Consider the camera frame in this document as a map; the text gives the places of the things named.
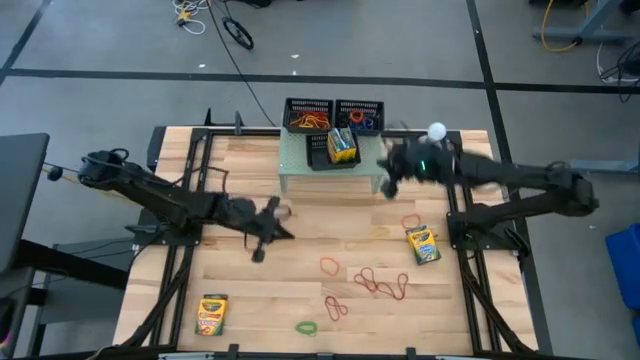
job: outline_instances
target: black basket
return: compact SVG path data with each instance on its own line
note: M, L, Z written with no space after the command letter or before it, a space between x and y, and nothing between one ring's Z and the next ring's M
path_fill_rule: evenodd
M356 158L354 161L334 164L329 157L329 147L327 146L327 134L307 135L307 165L314 170L336 170L350 169L360 164L360 147L358 146L358 136L353 134L353 141L356 143Z
M291 126L291 122L298 119L298 117L304 111L316 111L325 113L327 115L327 119L329 119L329 128L317 129ZM324 134L333 129L333 124L333 100L288 98L285 102L282 125L287 128L289 132L301 134Z
M336 100L335 127L344 128L351 125L349 115L352 111L362 111L364 120L373 120L371 128L351 126L351 131L361 136L377 136L384 130L384 103L381 101Z

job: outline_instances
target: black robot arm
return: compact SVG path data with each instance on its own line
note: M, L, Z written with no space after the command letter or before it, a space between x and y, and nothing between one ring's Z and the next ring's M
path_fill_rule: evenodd
M232 198L223 192L193 192L127 162L120 149L98 151L82 158L78 180L85 186L114 190L151 211L168 226L189 231L194 225L215 224L258 237L254 262L264 259L266 245L292 239L276 219L280 199L272 197L256 214L252 200Z
M466 213L460 213L469 226L491 227L504 220L552 212L585 216L598 208L591 183L559 162L546 167L504 164L483 155L450 149L446 143L421 143L411 139L394 144L387 159L378 163L389 173L389 180L382 186L387 198L395 197L398 182L411 178L472 188L495 182L510 188L543 191L491 207L474 204Z

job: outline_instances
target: white cable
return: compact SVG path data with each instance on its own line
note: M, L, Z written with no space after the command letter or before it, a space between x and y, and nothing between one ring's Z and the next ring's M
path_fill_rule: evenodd
M598 3L600 1L596 1L596 6L595 6L595 10L598 9ZM614 83L618 83L618 82L629 82L629 83L635 83L640 81L640 78L638 79L628 79L625 77L622 78L615 78L613 76L609 76L606 78L602 78L602 73L604 72L604 69L602 68L602 66L600 66L600 51L602 51L602 44L604 44L604 41L600 42L600 47L598 47L598 51L596 52L596 69L598 70L598 79L600 79L600 81L602 81L605 84L614 84Z
M176 15L180 15L182 14L183 11L185 11L185 12L189 12L192 17L197 15L200 10L205 10L209 7L208 4L206 6L202 6L202 4L207 3L207 0L183 0L180 3L176 3L176 0L171 0L171 3L173 4L173 12ZM183 20L185 21L186 24L184 24L182 28L185 29L190 34L202 35L204 34L205 30L207 30L207 26L202 21L194 20L194 19L183 19ZM195 23L200 25L202 27L202 30L194 31L189 29L189 26L188 26L189 23Z

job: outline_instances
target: crayon box label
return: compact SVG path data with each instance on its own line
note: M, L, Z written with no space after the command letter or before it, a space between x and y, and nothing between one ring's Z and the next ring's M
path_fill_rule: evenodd
M436 239L426 225L420 225L406 231L407 241L411 246L418 265L440 259L440 252L436 247Z
M204 336L222 335L224 314L227 310L227 295L204 295L198 305L198 319L196 319L196 334Z

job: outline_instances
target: wooden tabletop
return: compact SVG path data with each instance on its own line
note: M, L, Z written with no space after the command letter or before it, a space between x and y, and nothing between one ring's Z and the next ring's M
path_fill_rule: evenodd
M182 175L190 133L188 127L167 128L158 176L171 181ZM486 131L461 134L465 150L491 154ZM215 136L210 165L230 171L227 190L232 195L250 197L261 208L269 196L280 195L278 150L278 137ZM207 190L219 190L220 178L210 171ZM293 210L284 226L296 239L269 246L262 264L251 262L242 234L205 228L191 267L179 350L226 351L235 343L240 351L255 352L399 354L413 346L418 354L472 353L458 260L447 233L443 187L403 183L397 199L387 201L370 193L368 178L296 177L281 196ZM474 192L474 199L495 204L502 196L499 191ZM400 224L411 213L418 213L435 232L440 260L416 264ZM254 244L255 239L249 239L249 247ZM114 343L131 336L154 305L166 253L165 246L149 246L136 259ZM496 307L521 340L537 348L517 259L508 251L484 253ZM339 262L337 275L321 271L322 257ZM398 274L408 274L406 298L371 294L356 284L354 275L363 267L373 268L376 280L394 289ZM196 335L199 300L204 294L219 293L229 295L224 334ZM325 308L327 296L347 306L348 314L332 321ZM476 307L483 347L488 349L485 316L477 302ZM164 342L172 308L173 303L165 317ZM317 336L297 333L295 326L301 321L316 322Z

